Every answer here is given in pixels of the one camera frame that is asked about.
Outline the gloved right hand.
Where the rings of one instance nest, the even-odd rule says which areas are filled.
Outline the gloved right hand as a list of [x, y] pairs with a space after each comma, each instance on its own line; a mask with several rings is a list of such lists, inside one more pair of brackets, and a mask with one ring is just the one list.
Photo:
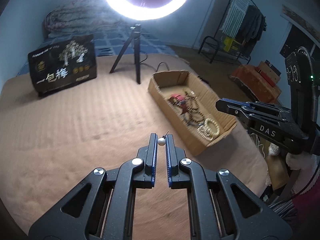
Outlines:
[[298, 171], [298, 176], [290, 186], [292, 194], [305, 194], [312, 189], [319, 177], [317, 157], [303, 152], [295, 155], [282, 152], [280, 147], [271, 143], [266, 157], [268, 176], [274, 191], [282, 189], [290, 181], [289, 172]]

